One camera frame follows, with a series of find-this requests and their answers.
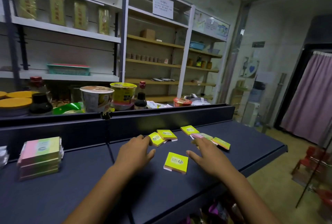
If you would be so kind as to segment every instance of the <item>yellow package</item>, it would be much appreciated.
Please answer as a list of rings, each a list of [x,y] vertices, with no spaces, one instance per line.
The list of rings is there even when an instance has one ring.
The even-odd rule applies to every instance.
[[[157,130],[157,133],[163,140],[177,139],[177,136],[175,136],[170,130]]]
[[[36,0],[20,0],[19,16],[27,19],[36,19]]]
[[[74,28],[87,30],[88,28],[88,8],[82,1],[74,1]]]
[[[156,147],[160,146],[162,143],[165,142],[165,140],[163,140],[161,136],[159,136],[159,134],[156,132],[151,133],[149,137],[152,140],[152,144]]]
[[[187,135],[190,135],[193,133],[199,133],[199,131],[196,130],[193,126],[183,126],[183,127],[180,127],[180,129]]]
[[[188,157],[169,152],[164,164],[164,168],[177,171],[183,174],[187,173]]]
[[[103,7],[98,8],[98,33],[110,35],[110,14]]]
[[[227,143],[226,141],[223,141],[220,138],[214,137],[211,141],[217,145],[220,145],[221,147],[225,148],[226,150],[229,150],[229,148],[230,148],[230,143]]]
[[[49,0],[51,23],[65,26],[64,0]]]

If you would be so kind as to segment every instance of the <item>packaged noodles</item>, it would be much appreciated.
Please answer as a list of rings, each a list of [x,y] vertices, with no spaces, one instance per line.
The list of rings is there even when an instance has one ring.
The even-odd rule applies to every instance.
[[[103,7],[98,8],[98,33],[110,34],[110,14],[108,9]]]
[[[49,0],[51,23],[65,26],[64,0]]]
[[[20,0],[19,16],[27,19],[36,19],[36,0]]]
[[[88,8],[86,3],[74,1],[74,28],[87,30],[88,28]]]

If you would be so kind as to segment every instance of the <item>cardboard box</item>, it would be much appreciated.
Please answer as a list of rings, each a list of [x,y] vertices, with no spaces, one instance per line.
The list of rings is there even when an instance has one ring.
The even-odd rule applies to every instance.
[[[145,29],[141,31],[140,37],[155,40],[156,32],[152,29]]]

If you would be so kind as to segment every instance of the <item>green plastic basket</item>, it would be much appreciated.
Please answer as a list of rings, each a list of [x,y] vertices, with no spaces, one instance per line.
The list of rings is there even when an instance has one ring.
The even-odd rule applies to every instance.
[[[88,76],[90,74],[90,67],[84,65],[69,66],[47,64],[48,73],[56,75],[73,75],[73,76]]]

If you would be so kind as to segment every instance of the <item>pink curtain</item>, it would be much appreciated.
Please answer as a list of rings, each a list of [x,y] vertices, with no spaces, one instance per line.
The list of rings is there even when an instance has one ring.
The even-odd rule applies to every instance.
[[[318,144],[331,117],[332,54],[315,51],[280,126]]]

